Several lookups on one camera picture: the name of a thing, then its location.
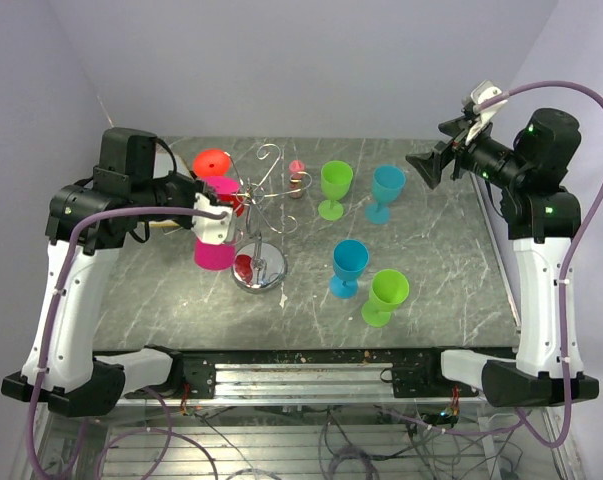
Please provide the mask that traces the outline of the red wine glass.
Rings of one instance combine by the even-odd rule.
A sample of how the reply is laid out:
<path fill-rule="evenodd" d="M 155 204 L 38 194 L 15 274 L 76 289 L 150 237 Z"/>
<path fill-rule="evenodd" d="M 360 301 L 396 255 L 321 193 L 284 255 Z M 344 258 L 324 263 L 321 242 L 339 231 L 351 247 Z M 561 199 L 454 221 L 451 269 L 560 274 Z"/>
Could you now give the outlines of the red wine glass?
<path fill-rule="evenodd" d="M 237 197 L 240 183 L 227 176 L 231 167 L 231 156 L 221 149 L 208 149 L 200 152 L 193 160 L 193 172 L 205 181 L 226 202 L 232 204 L 234 211 L 240 217 L 245 207 Z"/>

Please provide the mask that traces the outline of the magenta wine glass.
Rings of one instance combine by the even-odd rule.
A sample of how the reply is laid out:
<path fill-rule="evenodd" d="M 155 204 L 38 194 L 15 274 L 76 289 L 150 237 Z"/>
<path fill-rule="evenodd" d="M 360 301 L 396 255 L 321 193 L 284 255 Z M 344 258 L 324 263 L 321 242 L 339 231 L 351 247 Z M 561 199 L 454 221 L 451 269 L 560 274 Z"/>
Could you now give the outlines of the magenta wine glass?
<path fill-rule="evenodd" d="M 214 189 L 221 200 L 232 204 L 237 217 L 243 214 L 244 207 L 236 196 L 240 187 L 236 180 L 225 176 L 204 177 L 203 180 Z M 197 239 L 194 247 L 194 262 L 205 270 L 226 270 L 234 263 L 235 243 L 235 240 L 231 240 L 220 245 L 212 245 Z"/>

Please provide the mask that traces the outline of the blue wine glass front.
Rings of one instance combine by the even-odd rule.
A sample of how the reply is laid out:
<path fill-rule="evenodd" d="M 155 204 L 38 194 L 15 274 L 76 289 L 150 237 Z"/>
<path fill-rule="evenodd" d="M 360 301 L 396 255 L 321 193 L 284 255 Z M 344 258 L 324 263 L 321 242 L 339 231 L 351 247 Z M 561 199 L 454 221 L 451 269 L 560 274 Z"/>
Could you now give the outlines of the blue wine glass front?
<path fill-rule="evenodd" d="M 358 291 L 358 279 L 369 263 L 370 255 L 367 247 L 355 239 L 339 242 L 332 256 L 333 277 L 329 288 L 337 298 L 348 299 Z"/>

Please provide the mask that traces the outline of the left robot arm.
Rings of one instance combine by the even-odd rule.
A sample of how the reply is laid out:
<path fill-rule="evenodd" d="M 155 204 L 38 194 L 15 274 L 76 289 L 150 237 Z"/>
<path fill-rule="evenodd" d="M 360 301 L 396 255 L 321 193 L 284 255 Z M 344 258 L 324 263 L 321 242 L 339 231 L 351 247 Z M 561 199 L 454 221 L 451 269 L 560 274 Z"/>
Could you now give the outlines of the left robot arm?
<path fill-rule="evenodd" d="M 192 216 L 174 211 L 194 208 L 203 184 L 175 168 L 155 176 L 156 151 L 166 146 L 150 132 L 110 128 L 91 177 L 65 186 L 50 201 L 39 325 L 23 367 L 3 379 L 3 396 L 45 403 L 66 417 L 94 417 L 146 387 L 163 397 L 183 389 L 183 356 L 175 350 L 148 345 L 110 357 L 93 353 L 105 287 L 126 238 L 147 242 L 135 230 L 153 222 L 193 226 Z"/>

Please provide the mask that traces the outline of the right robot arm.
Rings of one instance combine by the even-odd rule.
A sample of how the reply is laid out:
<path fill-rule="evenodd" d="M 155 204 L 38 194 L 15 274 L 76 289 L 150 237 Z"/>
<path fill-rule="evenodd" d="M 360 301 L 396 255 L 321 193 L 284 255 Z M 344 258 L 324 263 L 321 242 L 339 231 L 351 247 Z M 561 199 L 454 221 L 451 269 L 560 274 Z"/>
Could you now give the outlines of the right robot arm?
<path fill-rule="evenodd" d="M 447 165 L 453 179 L 472 173 L 500 189 L 518 266 L 521 294 L 520 340 L 507 360 L 471 350 L 445 350 L 441 361 L 425 367 L 423 387 L 446 394 L 457 382 L 481 391 L 493 407 L 558 406 L 566 400 L 598 397 L 597 379 L 586 375 L 578 345 L 564 257 L 581 225 L 581 207 L 561 184 L 581 143 L 580 125 L 554 108 L 533 112 L 507 147 L 491 136 L 491 125 L 474 132 L 479 119 L 470 113 L 441 123 L 448 136 L 429 154 L 407 162 L 434 189 Z"/>

